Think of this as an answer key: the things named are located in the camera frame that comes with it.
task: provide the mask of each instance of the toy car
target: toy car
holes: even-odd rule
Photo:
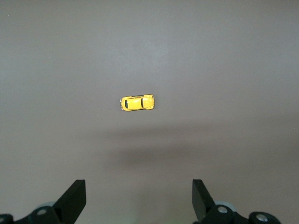
[[[151,94],[121,98],[121,109],[123,111],[151,110],[154,107],[155,100]]]

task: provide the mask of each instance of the screw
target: screw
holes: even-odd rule
[[[41,210],[39,210],[39,211],[37,212],[37,215],[38,215],[38,216],[41,216],[41,215],[45,214],[46,212],[47,212],[46,209],[41,209]]]
[[[267,222],[268,221],[268,218],[266,216],[264,216],[263,214],[256,215],[256,218],[258,220],[260,220],[261,222]]]
[[[222,207],[222,206],[218,207],[218,211],[223,213],[223,214],[228,212],[228,210],[226,208]]]

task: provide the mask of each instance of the gray surface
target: gray surface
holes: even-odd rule
[[[298,22],[295,0],[1,1],[0,212],[86,179],[78,224],[190,224],[200,178],[298,223]]]

